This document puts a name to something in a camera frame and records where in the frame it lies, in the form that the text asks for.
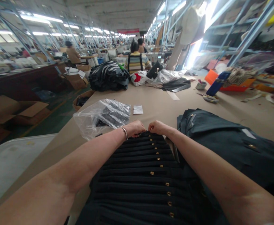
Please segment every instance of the hand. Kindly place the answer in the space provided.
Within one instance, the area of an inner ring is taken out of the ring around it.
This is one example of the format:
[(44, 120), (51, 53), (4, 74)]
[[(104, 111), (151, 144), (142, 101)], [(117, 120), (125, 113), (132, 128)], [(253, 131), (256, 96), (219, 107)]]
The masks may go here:
[(166, 124), (158, 120), (151, 122), (149, 125), (149, 131), (151, 133), (156, 133), (159, 135), (166, 135), (167, 131), (170, 129), (172, 129), (170, 126), (167, 126)]
[(146, 131), (146, 129), (143, 126), (142, 122), (140, 122), (139, 120), (135, 120), (132, 123), (124, 125), (123, 128), (127, 131), (128, 138), (129, 137), (137, 138), (138, 137), (138, 135), (137, 135), (138, 133)]

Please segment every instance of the black bag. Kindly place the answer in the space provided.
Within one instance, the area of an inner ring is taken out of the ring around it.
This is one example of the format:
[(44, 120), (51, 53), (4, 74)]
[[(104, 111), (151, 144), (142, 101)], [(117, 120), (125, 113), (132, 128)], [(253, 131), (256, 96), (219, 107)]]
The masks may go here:
[(156, 79), (156, 77), (158, 76), (158, 72), (161, 71), (163, 69), (163, 66), (159, 63), (156, 62), (155, 65), (147, 72), (147, 77), (149, 79)]

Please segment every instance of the red banner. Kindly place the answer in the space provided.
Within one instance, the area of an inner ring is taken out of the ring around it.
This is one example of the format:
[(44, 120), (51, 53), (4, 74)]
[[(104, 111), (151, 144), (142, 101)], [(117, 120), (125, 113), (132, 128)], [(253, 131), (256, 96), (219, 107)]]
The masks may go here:
[(117, 33), (122, 33), (122, 34), (139, 33), (139, 29), (117, 30)]

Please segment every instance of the striped shirt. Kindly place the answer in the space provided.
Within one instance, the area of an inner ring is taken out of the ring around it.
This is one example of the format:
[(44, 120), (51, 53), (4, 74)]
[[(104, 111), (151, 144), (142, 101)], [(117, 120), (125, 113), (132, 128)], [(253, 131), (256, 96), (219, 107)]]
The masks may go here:
[[(133, 52), (131, 53), (131, 56), (139, 56), (140, 53), (139, 52)], [(125, 63), (124, 63), (124, 67), (126, 69), (128, 69), (128, 60), (129, 57), (127, 57)], [(145, 54), (142, 54), (142, 65), (143, 65), (143, 70), (145, 69), (150, 69), (152, 67), (152, 64), (150, 63), (149, 59), (147, 58), (147, 56)], [(130, 58), (130, 67), (129, 67), (130, 74), (136, 73), (137, 71), (141, 70), (141, 64), (140, 64), (140, 58), (139, 57), (131, 57)]]

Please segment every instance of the green floor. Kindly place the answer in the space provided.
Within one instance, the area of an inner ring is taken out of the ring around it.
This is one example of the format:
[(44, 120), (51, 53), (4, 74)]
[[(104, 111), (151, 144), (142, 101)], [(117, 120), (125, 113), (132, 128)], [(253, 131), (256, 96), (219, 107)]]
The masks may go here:
[(58, 133), (75, 113), (72, 106), (73, 100), (88, 90), (90, 87), (81, 90), (65, 90), (56, 94), (54, 98), (45, 101), (49, 103), (47, 108), (51, 110), (51, 114), (46, 119), (34, 126), (9, 125), (7, 130), (11, 131), (11, 134), (2, 143), (15, 138)]

